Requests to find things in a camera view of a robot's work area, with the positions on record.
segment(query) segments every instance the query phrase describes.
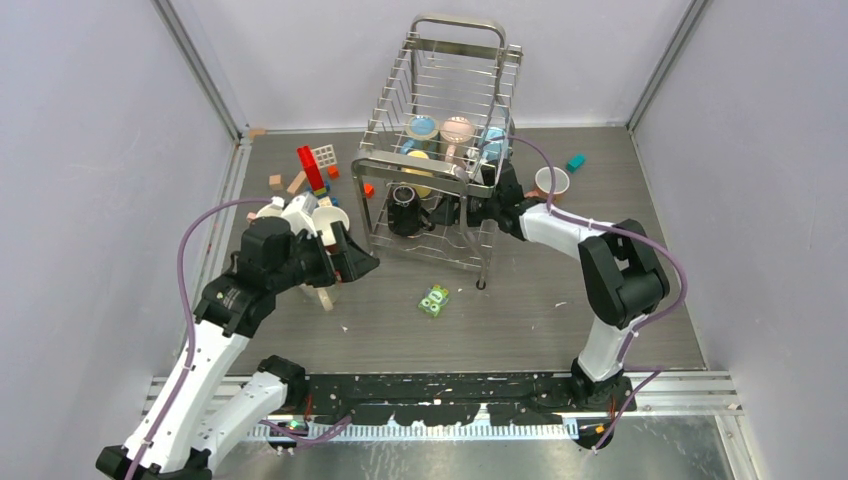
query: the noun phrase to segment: blue block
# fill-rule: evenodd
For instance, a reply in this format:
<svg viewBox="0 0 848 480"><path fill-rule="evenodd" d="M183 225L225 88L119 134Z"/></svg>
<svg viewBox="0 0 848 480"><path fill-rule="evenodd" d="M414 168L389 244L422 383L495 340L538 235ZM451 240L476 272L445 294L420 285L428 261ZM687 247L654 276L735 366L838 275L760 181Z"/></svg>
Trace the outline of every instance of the blue block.
<svg viewBox="0 0 848 480"><path fill-rule="evenodd" d="M578 153L577 155L574 156L574 158L572 158L571 160L568 161L568 163L565 165L565 169L568 170L571 173L574 173L585 162L586 162L586 155L583 155L582 153Z"/></svg>

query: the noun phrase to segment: metal dish rack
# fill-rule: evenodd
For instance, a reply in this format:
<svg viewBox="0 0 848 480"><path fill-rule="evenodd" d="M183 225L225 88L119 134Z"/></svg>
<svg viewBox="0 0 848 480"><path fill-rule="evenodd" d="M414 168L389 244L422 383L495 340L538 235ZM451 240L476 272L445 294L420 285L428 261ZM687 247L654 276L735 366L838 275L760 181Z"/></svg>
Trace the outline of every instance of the metal dish rack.
<svg viewBox="0 0 848 480"><path fill-rule="evenodd" d="M498 44L493 47L422 38L418 32L421 23L447 25L451 27L449 31L457 34L465 29L491 31L497 35ZM497 225L484 221L480 227L468 227L468 208L475 198L490 198L494 193L494 185L474 180L479 180L479 170L496 169L494 184L497 184L511 148L501 148L496 161L484 165L466 160L462 166L444 161L443 154L425 159L401 154L400 150L410 138L404 127L415 115L429 115L438 121L456 115L469 119L475 126L473 143L477 148L469 150L472 160L474 152L481 151L489 128L497 127L511 134L515 126L510 108L522 55L521 47L506 43L506 33L497 22L441 14L415 17L352 164L371 253L376 253L378 247L479 271L477 287L485 288ZM372 221L369 202L363 194L364 177L383 179L387 187L406 183L431 189L433 193L422 202L428 210L445 195L457 197L459 224L439 225L433 231L422 231L413 237L396 236L389 231L387 223L391 189L387 188L382 208L376 221Z"/></svg>

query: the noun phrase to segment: white cup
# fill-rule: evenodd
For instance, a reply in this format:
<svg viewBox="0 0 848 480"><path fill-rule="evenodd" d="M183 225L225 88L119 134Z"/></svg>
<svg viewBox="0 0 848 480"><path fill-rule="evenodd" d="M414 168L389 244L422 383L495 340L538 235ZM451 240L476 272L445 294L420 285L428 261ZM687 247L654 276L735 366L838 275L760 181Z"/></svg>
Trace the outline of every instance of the white cup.
<svg viewBox="0 0 848 480"><path fill-rule="evenodd" d="M318 207L312 212L312 223L315 224L315 231L321 232L321 241L325 247L336 244L332 228L335 222L342 222L345 230L350 229L350 218L339 207Z"/></svg>
<svg viewBox="0 0 848 480"><path fill-rule="evenodd" d="M462 157L474 140L475 130L474 124L465 117L451 117L442 123L439 153L444 155L446 162L464 166Z"/></svg>
<svg viewBox="0 0 848 480"><path fill-rule="evenodd" d="M554 200L559 200L563 193L568 190L571 185L571 180L568 174L561 168L554 167L554 175L556 175L556 191L554 191ZM542 198L548 198L548 193L551 191L551 169L544 167L536 172L536 194Z"/></svg>

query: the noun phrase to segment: red toy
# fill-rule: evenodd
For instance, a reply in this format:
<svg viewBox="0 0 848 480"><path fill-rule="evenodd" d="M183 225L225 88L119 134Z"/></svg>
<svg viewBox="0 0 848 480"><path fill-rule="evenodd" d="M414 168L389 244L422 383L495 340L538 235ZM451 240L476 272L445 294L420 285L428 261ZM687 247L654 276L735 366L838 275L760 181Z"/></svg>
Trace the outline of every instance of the red toy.
<svg viewBox="0 0 848 480"><path fill-rule="evenodd" d="M300 164L303 166L303 171L306 173L306 179L309 180L312 191L318 192L323 189L324 179L321 178L321 171L318 170L318 164L315 163L315 156L312 155L309 146L298 148L297 156L300 157Z"/></svg>

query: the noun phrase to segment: wall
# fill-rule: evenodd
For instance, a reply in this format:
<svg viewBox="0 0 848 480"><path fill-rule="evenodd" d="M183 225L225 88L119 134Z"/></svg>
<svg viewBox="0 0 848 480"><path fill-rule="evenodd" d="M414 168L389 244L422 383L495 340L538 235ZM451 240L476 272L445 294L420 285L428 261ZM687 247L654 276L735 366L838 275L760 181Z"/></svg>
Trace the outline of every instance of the wall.
<svg viewBox="0 0 848 480"><path fill-rule="evenodd" d="M847 32L844 2L716 0L636 133L775 479L845 476Z"/></svg>
<svg viewBox="0 0 848 480"><path fill-rule="evenodd" d="M177 243L233 145L149 2L0 19L0 477L97 478L173 362Z"/></svg>
<svg viewBox="0 0 848 480"><path fill-rule="evenodd" d="M524 47L519 125L624 124L689 0L191 3L198 48L214 48L251 126L300 129L364 127L413 17L430 11L494 18Z"/></svg>

